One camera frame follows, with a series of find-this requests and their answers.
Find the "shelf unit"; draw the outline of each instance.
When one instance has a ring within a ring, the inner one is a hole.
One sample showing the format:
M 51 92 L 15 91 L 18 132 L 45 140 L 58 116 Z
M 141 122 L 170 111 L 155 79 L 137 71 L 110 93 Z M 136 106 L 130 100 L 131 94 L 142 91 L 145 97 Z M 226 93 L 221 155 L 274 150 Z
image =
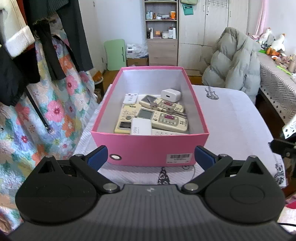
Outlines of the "shelf unit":
M 146 19 L 146 21 L 174 21 L 177 22 L 177 19 Z
M 160 3 L 160 2 L 164 2 L 164 3 L 167 3 L 167 2 L 172 2 L 172 3 L 177 3 L 177 1 L 165 1 L 165 0 L 163 0 L 163 1 L 145 1 L 145 3 Z
M 179 0 L 177 1 L 144 1 L 145 6 L 145 27 L 153 28 L 153 34 L 155 31 L 168 31 L 169 27 L 176 28 L 176 39 L 147 39 L 148 53 L 149 53 L 149 65 L 160 66 L 177 66 L 178 58 L 178 28 L 179 28 Z M 171 11 L 176 12 L 176 19 L 146 19 L 146 12 L 152 11 L 157 14 L 170 14 Z

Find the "metal grommet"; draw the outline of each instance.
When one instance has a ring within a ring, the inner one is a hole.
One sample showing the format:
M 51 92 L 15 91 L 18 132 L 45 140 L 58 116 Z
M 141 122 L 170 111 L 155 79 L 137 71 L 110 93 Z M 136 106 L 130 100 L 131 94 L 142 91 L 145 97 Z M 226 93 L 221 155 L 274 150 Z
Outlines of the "metal grommet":
M 198 189 L 198 185 L 195 183 L 187 183 L 184 185 L 184 188 L 187 191 L 196 191 Z
M 227 154 L 219 154 L 220 158 L 227 157 L 227 156 L 228 156 Z
M 109 157 L 115 161 L 120 161 L 122 159 L 122 157 L 117 154 L 110 154 Z
M 117 185 L 115 183 L 106 183 L 103 185 L 104 190 L 106 191 L 114 191 L 117 189 Z

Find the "pink shoebox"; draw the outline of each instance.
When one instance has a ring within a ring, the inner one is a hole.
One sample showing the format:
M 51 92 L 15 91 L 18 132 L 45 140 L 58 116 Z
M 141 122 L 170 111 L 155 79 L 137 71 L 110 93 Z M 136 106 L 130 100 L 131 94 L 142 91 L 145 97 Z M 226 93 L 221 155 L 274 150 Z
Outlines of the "pink shoebox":
M 127 93 L 160 95 L 177 88 L 188 116 L 188 135 L 136 136 L 114 134 Z M 139 66 L 121 68 L 91 132 L 97 146 L 108 148 L 108 162 L 115 165 L 171 167 L 194 165 L 194 149 L 204 146 L 209 132 L 190 80 L 182 67 Z

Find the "stuffed toy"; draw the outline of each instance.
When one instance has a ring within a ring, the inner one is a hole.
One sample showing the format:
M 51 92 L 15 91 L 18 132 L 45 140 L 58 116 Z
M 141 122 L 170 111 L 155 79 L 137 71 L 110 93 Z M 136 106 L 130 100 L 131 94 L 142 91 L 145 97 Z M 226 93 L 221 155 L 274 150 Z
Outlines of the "stuffed toy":
M 267 41 L 268 36 L 269 36 L 270 34 L 271 34 L 271 29 L 268 28 L 268 29 L 266 30 L 266 33 L 261 35 L 261 37 L 260 37 L 260 39 L 259 39 L 259 41 L 258 41 L 259 44 L 260 44 L 260 45 L 264 44 L 264 43 Z
M 280 50 L 285 51 L 286 48 L 283 44 L 283 42 L 285 41 L 285 34 L 281 34 L 279 39 L 273 41 L 273 43 L 271 44 L 271 46 L 267 49 L 266 54 L 267 55 L 275 55 L 275 56 L 279 56 L 279 52 Z

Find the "white fur cuff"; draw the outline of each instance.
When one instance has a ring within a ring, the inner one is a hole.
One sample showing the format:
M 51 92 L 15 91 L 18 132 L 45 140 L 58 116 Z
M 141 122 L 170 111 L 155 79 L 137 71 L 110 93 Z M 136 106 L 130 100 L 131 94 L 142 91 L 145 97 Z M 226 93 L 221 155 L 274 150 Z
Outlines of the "white fur cuff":
M 29 26 L 25 26 L 5 43 L 5 48 L 12 58 L 20 55 L 27 47 L 35 42 Z

